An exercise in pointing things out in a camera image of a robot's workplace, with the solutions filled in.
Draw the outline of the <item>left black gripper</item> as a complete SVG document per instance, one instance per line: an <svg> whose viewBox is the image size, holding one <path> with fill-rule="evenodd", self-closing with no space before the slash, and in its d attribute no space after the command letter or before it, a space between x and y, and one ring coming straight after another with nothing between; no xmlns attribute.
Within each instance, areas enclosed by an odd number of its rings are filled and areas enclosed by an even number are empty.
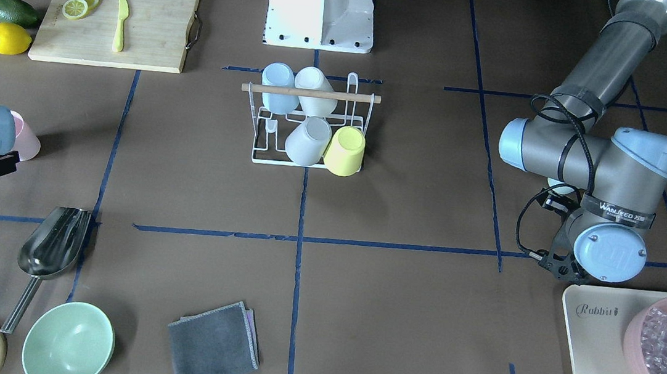
<svg viewBox="0 0 667 374"><path fill-rule="evenodd" d="M576 260L568 231L565 228L567 220L579 208L579 204L571 198L554 192L554 189L544 189L539 205L558 214L562 225L556 232L550 249L535 251L534 259L541 268L547 269L555 278L569 280L574 285L584 284L588 280L588 273Z"/></svg>

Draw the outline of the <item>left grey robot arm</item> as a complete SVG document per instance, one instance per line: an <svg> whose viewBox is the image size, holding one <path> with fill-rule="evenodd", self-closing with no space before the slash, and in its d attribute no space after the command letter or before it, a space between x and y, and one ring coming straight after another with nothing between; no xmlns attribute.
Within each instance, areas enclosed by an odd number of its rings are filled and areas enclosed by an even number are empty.
<svg viewBox="0 0 667 374"><path fill-rule="evenodd" d="M499 139L503 162L544 176L532 201L560 216L551 246L523 254L559 280L619 283L647 262L644 236L667 187L667 137L618 128L591 135L634 70L667 35L667 0L618 0L599 37L559 87L530 100Z"/></svg>

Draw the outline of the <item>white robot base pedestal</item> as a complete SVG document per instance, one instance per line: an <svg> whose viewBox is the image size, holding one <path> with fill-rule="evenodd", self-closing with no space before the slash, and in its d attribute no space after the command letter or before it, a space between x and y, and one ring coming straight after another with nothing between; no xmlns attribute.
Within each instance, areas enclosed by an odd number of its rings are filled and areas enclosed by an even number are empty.
<svg viewBox="0 0 667 374"><path fill-rule="evenodd" d="M366 54L375 0L268 0L262 41L270 46Z"/></svg>

